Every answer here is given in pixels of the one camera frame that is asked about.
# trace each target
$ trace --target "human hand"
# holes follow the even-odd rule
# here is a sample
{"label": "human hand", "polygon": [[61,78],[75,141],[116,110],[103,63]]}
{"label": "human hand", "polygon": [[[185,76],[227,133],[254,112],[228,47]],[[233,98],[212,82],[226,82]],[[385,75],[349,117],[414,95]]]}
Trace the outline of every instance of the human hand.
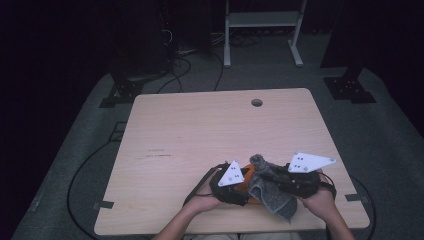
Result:
{"label": "human hand", "polygon": [[193,196],[190,201],[184,205],[190,211],[193,211],[196,215],[202,212],[210,211],[217,206],[221,205],[222,202],[212,195],[212,190],[209,183],[212,177],[218,172],[216,170],[209,178],[203,183],[203,185],[197,190],[196,195]]}
{"label": "human hand", "polygon": [[[321,181],[328,183],[328,180],[324,175],[319,175]],[[328,221],[339,213],[336,204],[334,203],[333,194],[324,187],[320,187],[315,195],[306,199],[299,198],[299,200],[307,209],[309,209],[309,211],[311,211],[311,213],[324,221]]]}

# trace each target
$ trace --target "table top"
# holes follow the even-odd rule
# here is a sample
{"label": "table top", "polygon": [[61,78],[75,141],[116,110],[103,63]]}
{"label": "table top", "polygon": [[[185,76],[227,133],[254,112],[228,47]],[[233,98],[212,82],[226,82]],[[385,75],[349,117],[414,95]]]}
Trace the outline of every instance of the table top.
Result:
{"label": "table top", "polygon": [[[337,188],[336,205],[350,228],[367,227],[362,203],[346,200],[356,190],[309,90],[140,95],[103,199],[113,207],[100,209],[95,232],[158,233],[211,167],[233,160],[244,166],[255,154],[283,166],[295,152],[337,160],[323,169]],[[290,224],[262,205],[225,204],[196,216],[187,233],[325,228],[298,203]]]}

